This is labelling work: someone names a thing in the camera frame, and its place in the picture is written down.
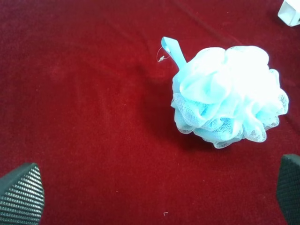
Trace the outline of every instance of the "dark red fabric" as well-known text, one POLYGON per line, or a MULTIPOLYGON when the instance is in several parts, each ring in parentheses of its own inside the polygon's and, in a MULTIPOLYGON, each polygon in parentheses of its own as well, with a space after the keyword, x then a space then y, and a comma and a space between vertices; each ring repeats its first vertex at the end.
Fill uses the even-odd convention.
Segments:
POLYGON ((285 224, 275 192, 281 156, 300 153, 300 27, 281 3, 0 0, 0 176, 39 164, 41 225, 285 224), (270 54, 290 108, 266 142, 216 150, 178 132, 163 36, 187 60, 211 46, 270 54))

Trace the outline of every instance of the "bath pouf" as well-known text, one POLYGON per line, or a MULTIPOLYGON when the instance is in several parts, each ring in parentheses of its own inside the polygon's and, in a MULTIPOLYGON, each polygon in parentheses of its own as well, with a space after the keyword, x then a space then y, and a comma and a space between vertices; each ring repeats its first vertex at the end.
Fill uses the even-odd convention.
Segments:
POLYGON ((217 149, 243 138, 264 142, 266 130, 287 113, 288 96, 263 49, 206 48, 187 63, 176 40, 164 37, 162 47, 179 67, 171 106, 181 133, 193 132, 217 149))

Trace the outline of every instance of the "blue loop strap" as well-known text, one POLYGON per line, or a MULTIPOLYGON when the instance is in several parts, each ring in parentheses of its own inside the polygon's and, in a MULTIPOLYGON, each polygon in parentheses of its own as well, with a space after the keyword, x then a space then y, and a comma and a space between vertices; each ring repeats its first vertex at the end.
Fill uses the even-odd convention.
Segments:
POLYGON ((169 37, 163 37, 163 39, 161 40, 161 45, 164 50, 172 57, 179 69, 181 69, 187 63, 184 59, 177 40, 169 37))

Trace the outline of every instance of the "black textured object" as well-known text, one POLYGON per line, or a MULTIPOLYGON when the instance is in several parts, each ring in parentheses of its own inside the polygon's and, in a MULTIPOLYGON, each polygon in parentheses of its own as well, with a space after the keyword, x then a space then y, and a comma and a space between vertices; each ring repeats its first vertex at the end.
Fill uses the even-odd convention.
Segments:
POLYGON ((289 225, 300 225, 300 157, 283 155, 277 184, 277 200, 289 225))
POLYGON ((44 205, 37 164, 23 164, 0 179, 0 225, 38 225, 44 205))

